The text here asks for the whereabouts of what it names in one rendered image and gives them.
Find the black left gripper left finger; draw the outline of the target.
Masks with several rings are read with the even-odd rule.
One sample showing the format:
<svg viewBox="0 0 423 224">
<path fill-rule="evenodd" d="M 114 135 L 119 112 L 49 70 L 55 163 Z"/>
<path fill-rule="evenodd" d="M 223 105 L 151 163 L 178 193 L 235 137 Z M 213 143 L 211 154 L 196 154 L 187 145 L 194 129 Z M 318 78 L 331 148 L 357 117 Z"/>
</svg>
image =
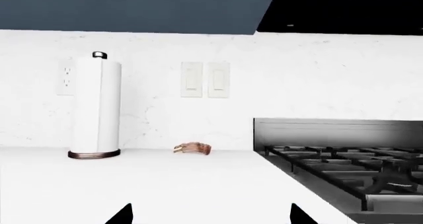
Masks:
<svg viewBox="0 0 423 224">
<path fill-rule="evenodd" d="M 132 221 L 132 204 L 127 204 L 115 215 L 113 215 L 105 224 L 132 224 Z"/>
</svg>

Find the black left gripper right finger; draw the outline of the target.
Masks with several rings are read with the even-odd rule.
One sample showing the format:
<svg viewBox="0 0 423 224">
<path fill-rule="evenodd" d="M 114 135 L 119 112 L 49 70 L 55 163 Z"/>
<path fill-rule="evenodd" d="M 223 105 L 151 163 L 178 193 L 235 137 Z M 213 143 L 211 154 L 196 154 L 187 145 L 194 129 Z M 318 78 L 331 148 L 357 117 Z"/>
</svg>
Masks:
<svg viewBox="0 0 423 224">
<path fill-rule="evenodd" d="M 318 224 L 296 204 L 291 204 L 290 222 L 291 224 Z"/>
</svg>

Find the steel gas stove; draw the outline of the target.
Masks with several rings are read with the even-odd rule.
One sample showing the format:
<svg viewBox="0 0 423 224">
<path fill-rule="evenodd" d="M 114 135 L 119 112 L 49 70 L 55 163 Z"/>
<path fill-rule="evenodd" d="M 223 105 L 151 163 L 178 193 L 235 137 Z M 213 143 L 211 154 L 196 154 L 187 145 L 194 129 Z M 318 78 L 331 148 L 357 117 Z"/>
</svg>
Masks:
<svg viewBox="0 0 423 224">
<path fill-rule="evenodd" d="M 254 151 L 359 224 L 423 224 L 423 120 L 255 118 Z"/>
</svg>

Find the black stove grate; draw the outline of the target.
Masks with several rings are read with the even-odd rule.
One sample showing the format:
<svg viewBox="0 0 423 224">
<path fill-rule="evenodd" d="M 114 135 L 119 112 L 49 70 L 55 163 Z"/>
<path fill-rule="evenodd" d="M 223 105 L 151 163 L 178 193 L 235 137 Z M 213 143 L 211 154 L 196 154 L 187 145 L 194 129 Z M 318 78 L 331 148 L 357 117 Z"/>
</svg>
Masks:
<svg viewBox="0 0 423 224">
<path fill-rule="evenodd" d="M 361 202 L 362 211 L 423 214 L 423 150 L 265 146 Z"/>
</svg>

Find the black range hood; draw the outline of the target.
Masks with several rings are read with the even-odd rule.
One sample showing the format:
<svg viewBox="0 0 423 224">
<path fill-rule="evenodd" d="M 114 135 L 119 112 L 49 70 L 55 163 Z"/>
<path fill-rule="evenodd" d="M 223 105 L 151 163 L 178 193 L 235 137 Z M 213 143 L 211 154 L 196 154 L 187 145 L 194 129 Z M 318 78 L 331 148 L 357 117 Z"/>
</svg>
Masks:
<svg viewBox="0 0 423 224">
<path fill-rule="evenodd" d="M 423 0 L 272 0 L 257 30 L 423 36 Z"/>
</svg>

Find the white wall power outlet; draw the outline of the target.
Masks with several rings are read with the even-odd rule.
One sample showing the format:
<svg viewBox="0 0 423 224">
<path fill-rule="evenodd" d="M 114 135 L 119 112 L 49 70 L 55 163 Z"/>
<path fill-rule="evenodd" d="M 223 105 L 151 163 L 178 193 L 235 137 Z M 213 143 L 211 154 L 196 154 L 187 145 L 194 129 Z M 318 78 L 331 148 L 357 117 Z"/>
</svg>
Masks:
<svg viewBox="0 0 423 224">
<path fill-rule="evenodd" d="M 73 96 L 75 92 L 75 63 L 72 59 L 66 59 L 58 65 L 56 79 L 56 94 L 58 96 Z"/>
</svg>

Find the white wall light switch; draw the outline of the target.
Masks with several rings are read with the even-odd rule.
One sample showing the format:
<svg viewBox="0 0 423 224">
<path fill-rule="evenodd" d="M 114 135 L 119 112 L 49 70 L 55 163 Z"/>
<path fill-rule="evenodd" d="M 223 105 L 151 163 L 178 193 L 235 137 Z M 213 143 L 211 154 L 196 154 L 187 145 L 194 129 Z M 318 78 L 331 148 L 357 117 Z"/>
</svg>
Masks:
<svg viewBox="0 0 423 224">
<path fill-rule="evenodd" d="M 180 72 L 180 96 L 202 98 L 203 64 L 201 62 L 182 62 Z"/>
<path fill-rule="evenodd" d="M 230 63 L 208 63 L 208 97 L 229 98 Z"/>
</svg>

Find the blue-grey wall cabinet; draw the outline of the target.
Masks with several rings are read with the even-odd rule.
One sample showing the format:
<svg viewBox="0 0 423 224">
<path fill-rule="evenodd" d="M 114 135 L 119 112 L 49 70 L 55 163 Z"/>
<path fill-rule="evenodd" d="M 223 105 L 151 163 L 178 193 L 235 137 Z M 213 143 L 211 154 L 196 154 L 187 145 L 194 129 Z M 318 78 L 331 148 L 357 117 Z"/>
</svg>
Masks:
<svg viewBox="0 0 423 224">
<path fill-rule="evenodd" d="M 0 29 L 253 34 L 272 0 L 0 0 Z"/>
</svg>

